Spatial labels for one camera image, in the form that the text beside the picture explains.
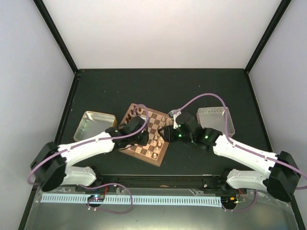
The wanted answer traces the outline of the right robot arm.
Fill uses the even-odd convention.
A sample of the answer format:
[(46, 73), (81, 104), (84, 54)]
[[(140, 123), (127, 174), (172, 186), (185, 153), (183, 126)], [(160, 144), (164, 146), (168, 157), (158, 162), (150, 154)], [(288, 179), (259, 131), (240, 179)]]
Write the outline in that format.
[(160, 128), (158, 133), (166, 142), (191, 142), (250, 168), (248, 171), (232, 169), (219, 179), (218, 187), (223, 193), (247, 188), (268, 192), (284, 202), (293, 199), (301, 174), (292, 155), (285, 151), (275, 154), (242, 144), (219, 130), (201, 127), (195, 117), (181, 112), (174, 115), (172, 125)]

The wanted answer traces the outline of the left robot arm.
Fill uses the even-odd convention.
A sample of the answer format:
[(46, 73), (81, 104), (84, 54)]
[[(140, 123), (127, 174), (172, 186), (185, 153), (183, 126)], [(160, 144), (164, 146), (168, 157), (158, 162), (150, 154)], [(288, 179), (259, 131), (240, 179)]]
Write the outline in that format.
[(62, 145), (49, 142), (31, 163), (30, 174), (35, 176), (44, 192), (62, 185), (74, 184), (98, 191), (103, 186), (103, 179), (97, 176), (90, 166), (82, 168), (76, 164), (98, 154), (121, 150), (135, 144), (145, 146), (149, 139), (149, 133), (145, 129), (147, 122), (148, 119), (136, 116), (126, 124), (110, 127), (83, 141)]

